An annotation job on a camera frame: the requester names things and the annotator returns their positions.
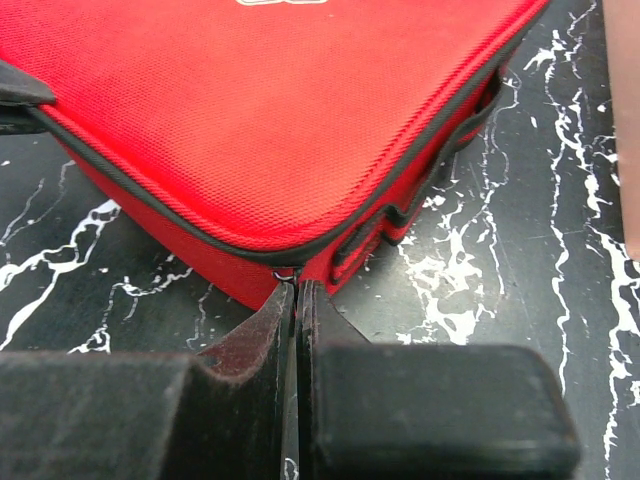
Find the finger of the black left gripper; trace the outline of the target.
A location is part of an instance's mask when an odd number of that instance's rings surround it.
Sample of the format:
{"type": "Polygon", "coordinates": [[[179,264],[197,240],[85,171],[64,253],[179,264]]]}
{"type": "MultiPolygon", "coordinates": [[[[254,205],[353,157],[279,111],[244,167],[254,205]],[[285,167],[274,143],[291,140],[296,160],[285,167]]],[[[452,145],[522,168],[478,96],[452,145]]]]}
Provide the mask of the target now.
{"type": "Polygon", "coordinates": [[[30,112],[30,108],[54,104],[56,97],[42,81],[1,62],[1,134],[40,134],[46,128],[30,112]]]}

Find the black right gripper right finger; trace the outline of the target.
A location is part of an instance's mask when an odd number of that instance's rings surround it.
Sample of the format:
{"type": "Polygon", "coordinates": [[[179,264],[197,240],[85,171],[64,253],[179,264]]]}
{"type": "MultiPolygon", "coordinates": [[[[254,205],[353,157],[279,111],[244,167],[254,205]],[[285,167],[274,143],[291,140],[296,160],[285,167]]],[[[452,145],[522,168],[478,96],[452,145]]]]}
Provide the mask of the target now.
{"type": "Polygon", "coordinates": [[[318,281],[298,294],[298,399],[304,479],[569,479],[581,460],[538,353],[372,343],[318,281]]]}

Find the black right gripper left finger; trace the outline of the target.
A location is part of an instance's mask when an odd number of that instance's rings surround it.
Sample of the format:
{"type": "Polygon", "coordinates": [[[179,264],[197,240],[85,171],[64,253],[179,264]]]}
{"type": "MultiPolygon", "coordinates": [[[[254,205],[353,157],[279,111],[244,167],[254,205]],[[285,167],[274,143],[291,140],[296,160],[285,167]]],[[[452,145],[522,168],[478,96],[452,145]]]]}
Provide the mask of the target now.
{"type": "Polygon", "coordinates": [[[276,479],[294,290],[199,354],[1,357],[5,479],[276,479]]]}

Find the red black medicine case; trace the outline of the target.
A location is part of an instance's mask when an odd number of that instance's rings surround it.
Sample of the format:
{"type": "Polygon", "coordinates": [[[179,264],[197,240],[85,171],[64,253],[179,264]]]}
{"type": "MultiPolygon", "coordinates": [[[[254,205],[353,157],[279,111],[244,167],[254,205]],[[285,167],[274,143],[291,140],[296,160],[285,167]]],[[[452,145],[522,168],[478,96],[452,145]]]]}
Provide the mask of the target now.
{"type": "Polygon", "coordinates": [[[150,235],[242,304],[335,291],[399,240],[493,107],[543,1],[5,1],[29,112],[150,235]]]}

